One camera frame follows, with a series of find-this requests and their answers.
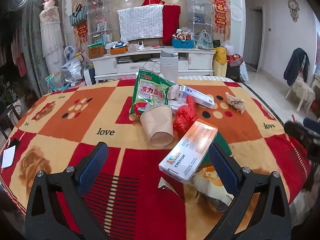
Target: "black floor border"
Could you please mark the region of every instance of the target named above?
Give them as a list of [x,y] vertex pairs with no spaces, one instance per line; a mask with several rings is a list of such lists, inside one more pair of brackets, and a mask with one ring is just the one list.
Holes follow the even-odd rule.
[[249,89],[268,109],[269,111],[274,115],[274,117],[281,123],[282,126],[284,126],[284,122],[280,119],[280,117],[271,109],[271,107],[251,88],[249,87],[246,83],[242,82],[242,84]]

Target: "black and white striped bag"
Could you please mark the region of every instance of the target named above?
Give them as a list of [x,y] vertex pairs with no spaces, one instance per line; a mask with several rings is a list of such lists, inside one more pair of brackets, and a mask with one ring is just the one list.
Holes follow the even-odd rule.
[[79,3],[76,11],[69,16],[71,26],[79,25],[80,23],[85,22],[87,17],[87,7],[82,7],[81,3]]

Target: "checkered blanket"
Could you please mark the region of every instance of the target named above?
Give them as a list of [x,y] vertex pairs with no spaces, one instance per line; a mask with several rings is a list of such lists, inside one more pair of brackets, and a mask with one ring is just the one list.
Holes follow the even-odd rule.
[[[84,201],[112,237],[204,239],[222,214],[191,186],[159,171],[158,164],[178,137],[163,148],[147,141],[140,121],[129,117],[134,82],[102,83],[40,98],[10,135],[11,140],[20,140],[20,146],[13,165],[1,170],[1,181],[25,213],[38,170],[56,173],[77,165],[104,141],[108,159]],[[179,83],[214,98],[214,109],[196,106],[198,117],[218,127],[240,166],[266,174],[279,171],[292,202],[306,181],[309,161],[268,110],[235,82],[180,79]],[[227,104],[226,92],[244,99],[243,114]],[[178,194],[159,189],[161,177]],[[77,231],[64,198],[58,197],[70,227]],[[238,230],[246,228],[256,201],[257,195]]]

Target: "blue gripper pad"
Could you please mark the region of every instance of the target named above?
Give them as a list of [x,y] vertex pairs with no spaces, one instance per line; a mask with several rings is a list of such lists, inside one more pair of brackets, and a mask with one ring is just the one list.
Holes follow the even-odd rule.
[[223,153],[220,152],[214,144],[211,144],[209,146],[208,155],[226,191],[229,194],[236,196],[239,192],[238,177],[229,166]]
[[108,157],[108,146],[103,143],[92,156],[78,180],[78,193],[80,196],[90,191],[102,166]]

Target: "green package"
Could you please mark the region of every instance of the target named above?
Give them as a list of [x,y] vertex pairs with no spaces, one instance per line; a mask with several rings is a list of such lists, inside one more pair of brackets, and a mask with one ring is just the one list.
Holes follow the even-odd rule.
[[139,69],[134,85],[130,114],[142,114],[147,104],[150,104],[150,106],[146,109],[157,105],[167,105],[169,88],[174,85],[175,83],[153,72]]

